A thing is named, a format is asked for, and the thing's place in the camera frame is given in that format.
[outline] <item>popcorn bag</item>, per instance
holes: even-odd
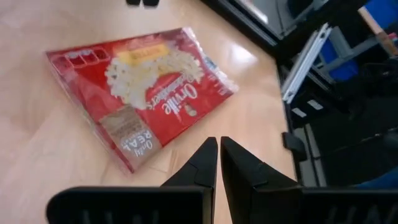
[[[131,172],[238,89],[187,28],[47,57],[66,93]]]

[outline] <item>transparent plastic wrap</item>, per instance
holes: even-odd
[[[238,90],[189,28],[46,54],[65,92],[130,172]]]

